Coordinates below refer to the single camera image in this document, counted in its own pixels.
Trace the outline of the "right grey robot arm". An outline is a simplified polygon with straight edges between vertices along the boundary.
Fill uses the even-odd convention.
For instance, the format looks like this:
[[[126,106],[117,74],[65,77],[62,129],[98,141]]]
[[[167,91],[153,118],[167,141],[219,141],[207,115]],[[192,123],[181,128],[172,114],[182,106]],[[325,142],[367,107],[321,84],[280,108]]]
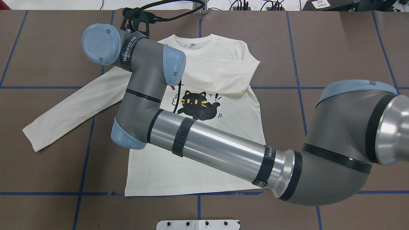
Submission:
[[[372,164],[408,162],[408,97],[388,84],[341,80],[324,88],[300,152],[284,152],[160,109],[181,80],[185,54],[109,24],[82,37],[85,55],[131,72],[111,132],[116,144],[147,143],[272,190],[298,205],[329,205],[355,195]]]

